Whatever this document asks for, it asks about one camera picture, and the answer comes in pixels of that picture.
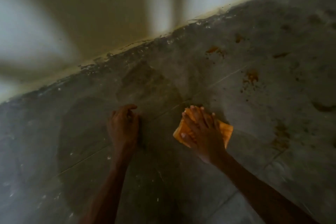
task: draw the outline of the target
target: person's right arm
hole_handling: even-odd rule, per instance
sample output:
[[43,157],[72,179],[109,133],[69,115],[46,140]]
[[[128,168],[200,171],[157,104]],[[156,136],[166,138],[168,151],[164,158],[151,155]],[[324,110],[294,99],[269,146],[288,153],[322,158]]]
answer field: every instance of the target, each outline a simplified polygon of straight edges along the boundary
[[183,118],[194,133],[196,142],[187,134],[182,134],[183,139],[204,162],[212,163],[229,177],[265,223],[317,223],[227,153],[214,114],[207,114],[203,107],[200,113],[194,106],[191,106],[191,110],[196,122],[193,122],[185,112]]

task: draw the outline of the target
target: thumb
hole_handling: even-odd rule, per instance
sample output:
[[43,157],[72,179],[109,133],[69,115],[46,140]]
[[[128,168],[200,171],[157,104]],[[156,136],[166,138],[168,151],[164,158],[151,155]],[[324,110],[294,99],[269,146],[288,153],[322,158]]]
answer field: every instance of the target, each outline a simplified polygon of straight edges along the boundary
[[191,139],[190,135],[188,135],[187,133],[181,133],[181,137],[183,138],[183,141],[190,146],[190,148],[197,148],[196,143]]

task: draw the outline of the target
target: forearm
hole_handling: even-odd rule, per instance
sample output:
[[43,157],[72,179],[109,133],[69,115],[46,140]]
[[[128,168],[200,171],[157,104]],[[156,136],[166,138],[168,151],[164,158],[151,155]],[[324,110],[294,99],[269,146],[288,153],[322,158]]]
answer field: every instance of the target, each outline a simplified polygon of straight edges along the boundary
[[106,182],[92,202],[80,224],[111,224],[115,222],[128,163],[116,161]]
[[267,224],[317,223],[298,206],[247,171],[228,153],[216,166],[229,177]]

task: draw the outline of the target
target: dark skin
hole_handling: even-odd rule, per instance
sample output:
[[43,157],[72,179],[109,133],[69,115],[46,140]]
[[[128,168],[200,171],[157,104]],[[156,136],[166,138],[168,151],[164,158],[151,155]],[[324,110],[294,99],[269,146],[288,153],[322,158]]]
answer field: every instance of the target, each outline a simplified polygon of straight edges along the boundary
[[[132,109],[136,109],[136,106],[121,107],[112,113],[107,123],[115,148],[115,162],[107,181],[92,202],[88,213],[80,221],[81,224],[115,222],[127,166],[137,147],[139,117],[131,111]],[[214,113],[208,114],[203,107],[200,113],[194,106],[191,106],[191,110],[196,122],[185,112],[182,116],[194,133],[196,142],[187,134],[182,134],[183,139],[204,162],[211,163],[229,177],[265,223],[317,223],[227,153]]]

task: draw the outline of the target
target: person's left arm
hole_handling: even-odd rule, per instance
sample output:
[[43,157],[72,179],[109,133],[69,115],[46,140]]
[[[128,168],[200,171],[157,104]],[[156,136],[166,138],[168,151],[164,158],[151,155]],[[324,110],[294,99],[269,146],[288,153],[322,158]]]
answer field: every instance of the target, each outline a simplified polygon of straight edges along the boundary
[[139,116],[131,111],[136,108],[136,105],[125,105],[118,111],[113,111],[107,122],[114,146],[114,163],[106,182],[80,224],[115,222],[126,170],[137,148]]

